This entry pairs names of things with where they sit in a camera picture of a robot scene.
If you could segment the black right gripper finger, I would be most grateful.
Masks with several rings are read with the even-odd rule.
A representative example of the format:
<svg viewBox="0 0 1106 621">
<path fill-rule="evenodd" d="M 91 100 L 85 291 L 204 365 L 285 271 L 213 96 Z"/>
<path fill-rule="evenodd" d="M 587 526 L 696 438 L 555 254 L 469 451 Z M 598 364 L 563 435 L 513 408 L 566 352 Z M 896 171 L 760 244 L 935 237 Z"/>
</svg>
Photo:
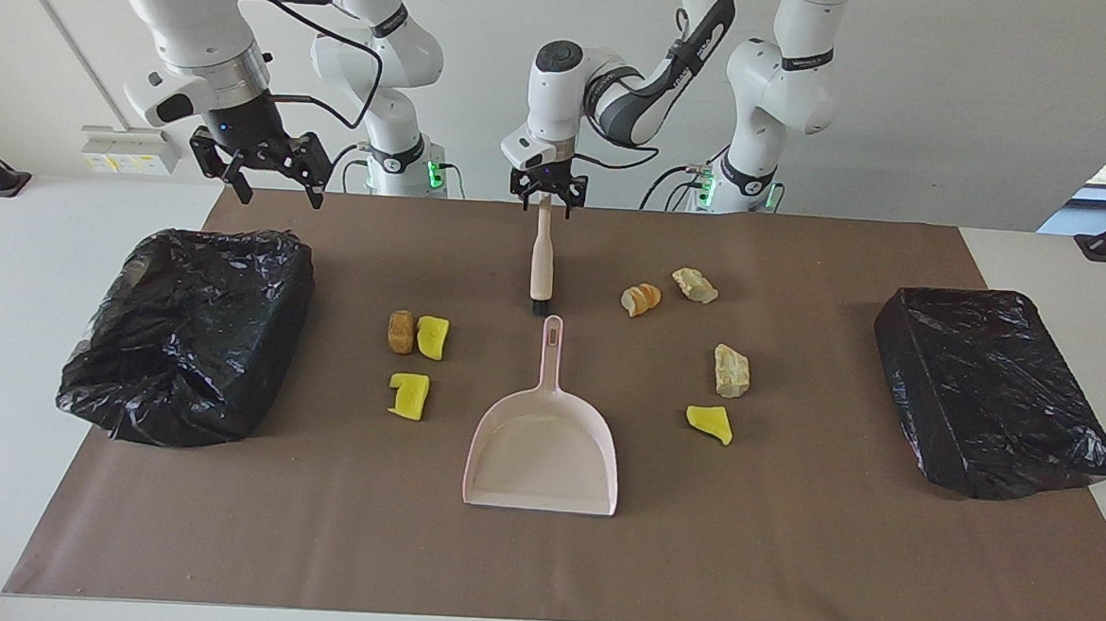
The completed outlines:
<svg viewBox="0 0 1106 621">
<path fill-rule="evenodd" d="M 322 147 L 301 151 L 300 182 L 313 209 L 320 209 L 330 180 L 331 161 Z"/>
<path fill-rule="evenodd" d="M 253 192 L 243 172 L 246 165 L 246 151 L 236 151 L 222 172 L 222 180 L 230 186 L 239 203 L 243 205 L 251 204 L 253 197 Z"/>
</svg>

